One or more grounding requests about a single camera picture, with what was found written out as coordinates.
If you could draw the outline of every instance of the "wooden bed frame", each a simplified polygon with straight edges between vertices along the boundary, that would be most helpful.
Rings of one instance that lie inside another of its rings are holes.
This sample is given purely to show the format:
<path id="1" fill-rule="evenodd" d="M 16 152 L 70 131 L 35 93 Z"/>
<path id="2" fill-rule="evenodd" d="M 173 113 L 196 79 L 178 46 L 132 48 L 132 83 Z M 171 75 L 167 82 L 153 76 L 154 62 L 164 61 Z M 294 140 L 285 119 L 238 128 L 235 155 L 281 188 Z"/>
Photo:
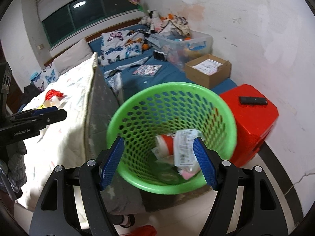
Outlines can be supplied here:
<path id="1" fill-rule="evenodd" d="M 111 26 L 111 27 L 108 27 L 108 28 L 105 28 L 101 31 L 98 31 L 97 33 L 95 34 L 92 34 L 88 37 L 85 38 L 86 42 L 90 42 L 98 37 L 100 37 L 102 35 L 102 33 L 108 33 L 108 32 L 113 32 L 113 31 L 116 31 L 118 29 L 121 29 L 121 28 L 125 28 L 125 27 L 129 27 L 129 26 L 132 26 L 132 25 L 136 25 L 139 23 L 139 21 L 141 20 L 141 18 L 136 18 L 136 19 L 133 19 L 133 20 L 129 20 L 129 21 L 125 21 L 125 22 L 122 22 L 120 24 L 117 24 L 117 25 L 114 25 L 114 26 Z M 70 47 L 64 49 L 63 51 L 59 52 L 57 55 L 53 56 L 50 60 L 48 60 L 44 66 L 48 66 L 49 64 L 51 64 L 54 59 L 58 56 L 60 56 L 62 53 L 64 53 L 66 50 L 68 50 L 69 48 L 71 48 L 73 45 L 71 45 Z"/>

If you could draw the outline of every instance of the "green plastic basket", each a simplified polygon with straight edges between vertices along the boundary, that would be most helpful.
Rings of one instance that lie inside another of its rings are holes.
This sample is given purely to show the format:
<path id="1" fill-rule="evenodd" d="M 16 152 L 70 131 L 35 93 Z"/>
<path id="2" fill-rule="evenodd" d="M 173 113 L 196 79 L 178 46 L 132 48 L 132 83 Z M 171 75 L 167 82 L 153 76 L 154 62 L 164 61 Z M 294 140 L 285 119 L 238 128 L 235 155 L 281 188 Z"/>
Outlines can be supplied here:
<path id="1" fill-rule="evenodd" d="M 230 159 L 236 146 L 236 124 L 228 105 L 214 92 L 196 84 L 173 82 L 147 88 L 128 99 L 107 130 L 108 148 L 117 135 L 125 139 L 118 173 L 130 184 L 156 194 L 186 193 L 206 185 L 201 172 L 185 183 L 160 182 L 147 163 L 155 135 L 198 129 L 205 145 Z"/>

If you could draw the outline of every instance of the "cardboard box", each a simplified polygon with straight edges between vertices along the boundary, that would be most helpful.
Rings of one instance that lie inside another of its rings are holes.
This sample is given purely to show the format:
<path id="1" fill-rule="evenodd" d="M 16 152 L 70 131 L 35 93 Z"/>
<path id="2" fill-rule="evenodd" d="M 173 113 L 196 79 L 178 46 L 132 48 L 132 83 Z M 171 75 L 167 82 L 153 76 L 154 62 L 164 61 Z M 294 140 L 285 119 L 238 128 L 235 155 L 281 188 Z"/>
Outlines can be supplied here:
<path id="1" fill-rule="evenodd" d="M 193 68 L 193 66 L 196 66 L 197 64 L 200 64 L 201 62 L 207 59 L 211 59 L 222 64 L 221 66 L 218 67 L 218 71 L 213 75 L 206 75 L 205 73 L 202 73 Z M 186 63 L 185 73 L 186 77 L 189 80 L 192 80 L 196 84 L 199 84 L 208 89 L 212 89 L 219 83 L 223 82 L 226 78 L 230 77 L 231 68 L 232 64 L 229 61 L 213 56 L 211 54 L 207 54 Z"/>

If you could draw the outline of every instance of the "red box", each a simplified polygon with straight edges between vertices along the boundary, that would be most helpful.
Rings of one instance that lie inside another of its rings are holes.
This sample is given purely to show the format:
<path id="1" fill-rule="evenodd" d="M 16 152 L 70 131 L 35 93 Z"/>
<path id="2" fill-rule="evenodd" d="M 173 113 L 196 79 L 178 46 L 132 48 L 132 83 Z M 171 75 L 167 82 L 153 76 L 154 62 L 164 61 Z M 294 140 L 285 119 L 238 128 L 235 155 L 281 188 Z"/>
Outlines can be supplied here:
<path id="1" fill-rule="evenodd" d="M 253 86 L 247 84 L 224 92 L 220 97 L 228 104 L 235 117 L 237 145 L 231 162 L 241 167 L 259 151 L 279 116 L 278 109 L 270 100 L 267 100 L 267 105 L 241 105 L 239 97 L 265 98 Z"/>

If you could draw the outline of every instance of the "screw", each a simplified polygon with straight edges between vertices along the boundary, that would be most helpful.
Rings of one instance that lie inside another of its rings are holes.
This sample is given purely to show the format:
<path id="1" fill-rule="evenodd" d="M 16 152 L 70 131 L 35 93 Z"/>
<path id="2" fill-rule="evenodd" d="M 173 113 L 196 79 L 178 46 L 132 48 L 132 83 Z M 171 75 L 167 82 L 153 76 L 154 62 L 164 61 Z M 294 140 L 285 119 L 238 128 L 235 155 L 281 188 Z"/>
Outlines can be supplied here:
<path id="1" fill-rule="evenodd" d="M 256 170 L 257 172 L 262 172 L 262 167 L 256 166 L 256 167 L 255 167 L 255 170 Z"/>
<path id="2" fill-rule="evenodd" d="M 223 164 L 224 166 L 226 166 L 226 167 L 231 166 L 231 162 L 228 161 L 228 160 L 222 161 L 222 164 Z"/>
<path id="3" fill-rule="evenodd" d="M 88 165 L 89 167 L 94 166 L 95 164 L 96 164 L 96 161 L 95 161 L 95 160 L 89 160 L 89 161 L 87 162 L 87 165 Z"/>
<path id="4" fill-rule="evenodd" d="M 56 166 L 55 171 L 56 172 L 62 171 L 62 166 L 61 165 Z"/>

